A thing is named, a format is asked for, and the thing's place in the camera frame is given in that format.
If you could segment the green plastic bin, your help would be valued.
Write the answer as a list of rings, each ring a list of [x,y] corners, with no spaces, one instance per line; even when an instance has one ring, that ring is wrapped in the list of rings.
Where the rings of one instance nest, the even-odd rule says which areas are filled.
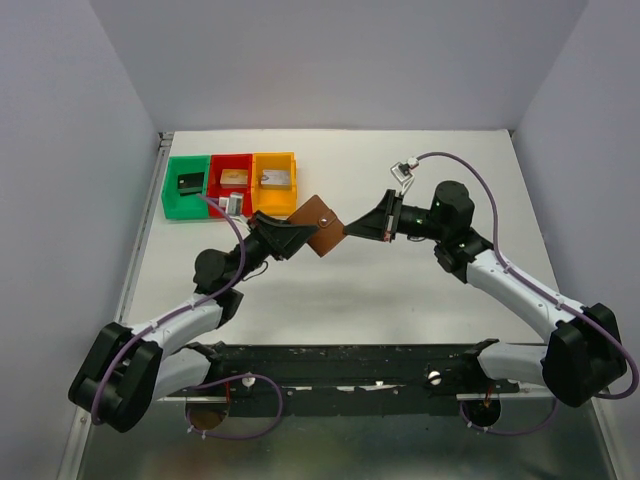
[[[165,218],[186,221],[202,220],[209,216],[208,206],[200,195],[206,194],[210,157],[207,155],[171,156],[169,158],[161,193]],[[205,184],[200,194],[180,196],[176,190],[177,176],[185,173],[203,172]]]

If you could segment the red plastic bin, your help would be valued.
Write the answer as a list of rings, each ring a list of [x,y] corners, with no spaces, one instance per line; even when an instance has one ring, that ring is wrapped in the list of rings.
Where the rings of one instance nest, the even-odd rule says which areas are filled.
[[[206,195],[209,198],[219,200],[221,197],[228,198],[232,193],[243,196],[242,214],[250,217],[253,213],[252,205],[252,163],[253,155],[245,154],[214,154],[210,157],[209,175],[206,186]],[[231,170],[245,174],[243,183],[233,182],[223,178],[224,172]]]

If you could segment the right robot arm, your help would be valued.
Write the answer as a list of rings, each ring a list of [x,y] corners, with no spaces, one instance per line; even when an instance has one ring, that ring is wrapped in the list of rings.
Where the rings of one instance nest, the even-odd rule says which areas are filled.
[[[434,241],[444,271],[493,297],[539,335],[539,345],[495,339],[475,345],[459,370],[467,389],[480,392],[494,381],[512,380],[544,386],[567,406],[583,405],[627,371],[613,312],[602,304],[585,307],[500,259],[472,228],[474,210],[467,188],[456,181],[441,182],[428,209],[406,205],[388,190],[344,232],[382,242],[398,234]]]

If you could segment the gold card in red bin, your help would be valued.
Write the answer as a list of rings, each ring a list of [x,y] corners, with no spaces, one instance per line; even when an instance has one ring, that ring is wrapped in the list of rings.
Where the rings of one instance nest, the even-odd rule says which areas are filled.
[[[248,184],[248,171],[245,169],[223,169],[220,175],[222,188],[244,188]]]

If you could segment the brown leather card holder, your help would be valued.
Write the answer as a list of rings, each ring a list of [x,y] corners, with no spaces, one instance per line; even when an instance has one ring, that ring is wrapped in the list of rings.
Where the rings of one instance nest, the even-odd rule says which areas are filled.
[[[319,257],[329,254],[346,238],[345,225],[318,195],[310,197],[287,220],[294,225],[313,225],[318,228],[307,244]]]

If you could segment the silver card in yellow bin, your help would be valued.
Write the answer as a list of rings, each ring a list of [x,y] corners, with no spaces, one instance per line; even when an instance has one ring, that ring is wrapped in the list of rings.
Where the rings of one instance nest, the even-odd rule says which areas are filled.
[[[268,189],[288,189],[291,187],[291,175],[288,170],[265,169],[260,176],[260,186]]]

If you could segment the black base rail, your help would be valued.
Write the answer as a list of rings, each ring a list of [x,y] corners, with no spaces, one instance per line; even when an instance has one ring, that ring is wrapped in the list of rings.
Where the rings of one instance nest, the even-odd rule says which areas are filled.
[[[522,380],[491,382],[470,365],[472,344],[208,345],[213,365],[203,390],[170,399],[236,417],[455,416],[459,401],[541,399]]]

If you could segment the yellow plastic bin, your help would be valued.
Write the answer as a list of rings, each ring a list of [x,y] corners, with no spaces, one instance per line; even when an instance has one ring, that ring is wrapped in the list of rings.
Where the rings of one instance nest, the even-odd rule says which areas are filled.
[[[253,211],[261,211],[274,217],[288,217],[298,203],[297,164],[293,152],[256,152],[252,163]],[[265,189],[260,186],[260,176],[265,169],[288,170],[291,187],[288,189]]]

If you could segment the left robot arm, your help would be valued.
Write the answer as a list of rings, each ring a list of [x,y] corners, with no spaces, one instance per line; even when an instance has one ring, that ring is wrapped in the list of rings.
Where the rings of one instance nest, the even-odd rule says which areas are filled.
[[[268,258],[290,259],[319,230],[262,212],[248,227],[233,250],[198,254],[195,291],[174,310],[132,327],[111,322],[99,331],[68,390],[94,424],[124,433],[159,398],[189,387],[209,395],[220,387],[220,368],[195,339],[234,317],[243,299],[239,282]]]

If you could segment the black card in green bin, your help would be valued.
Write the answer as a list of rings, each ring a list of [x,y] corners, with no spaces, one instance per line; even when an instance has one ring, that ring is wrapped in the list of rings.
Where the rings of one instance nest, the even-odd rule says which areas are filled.
[[[203,172],[185,173],[177,176],[176,190],[180,196],[200,194],[205,184]]]

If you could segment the aluminium frame rail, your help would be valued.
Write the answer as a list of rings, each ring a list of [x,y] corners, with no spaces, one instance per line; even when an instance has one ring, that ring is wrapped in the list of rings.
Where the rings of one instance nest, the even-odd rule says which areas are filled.
[[[118,297],[116,310],[112,318],[112,320],[117,323],[122,322],[130,309],[131,291],[135,288],[134,284],[139,275],[139,269],[142,262],[141,258],[144,255],[144,249],[146,248],[149,235],[149,223],[153,221],[153,214],[159,197],[158,190],[161,188],[160,184],[162,180],[160,177],[162,176],[166,168],[166,163],[169,159],[175,131],[162,131],[158,133],[158,136],[159,146],[150,184],[142,204],[142,213],[138,223],[134,244],[131,253],[127,256],[128,264],[126,275]],[[67,437],[60,468],[56,476],[57,479],[77,478],[91,427],[92,423],[90,420],[90,414],[84,409],[77,407],[75,409],[71,429]]]

